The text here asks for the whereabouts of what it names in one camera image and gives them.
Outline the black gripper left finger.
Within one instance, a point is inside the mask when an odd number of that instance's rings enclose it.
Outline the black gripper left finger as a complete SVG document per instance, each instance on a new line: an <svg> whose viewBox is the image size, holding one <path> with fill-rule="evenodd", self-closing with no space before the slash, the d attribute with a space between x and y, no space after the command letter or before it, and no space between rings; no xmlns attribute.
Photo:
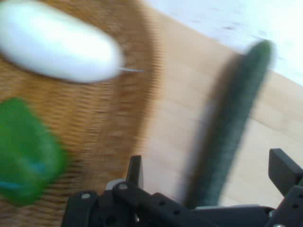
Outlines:
<svg viewBox="0 0 303 227"><path fill-rule="evenodd" d="M141 156L132 156L126 180L101 195L81 191L68 199L63 227L196 227L192 211L160 193L142 189Z"/></svg>

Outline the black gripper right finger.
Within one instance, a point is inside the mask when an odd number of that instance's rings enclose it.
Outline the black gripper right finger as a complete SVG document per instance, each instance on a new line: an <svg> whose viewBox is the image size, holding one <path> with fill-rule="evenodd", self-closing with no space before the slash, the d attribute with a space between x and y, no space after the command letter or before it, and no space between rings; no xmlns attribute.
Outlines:
<svg viewBox="0 0 303 227"><path fill-rule="evenodd" d="M283 195L268 227L301 227L303 225L303 169L282 149L269 151L268 176Z"/></svg>

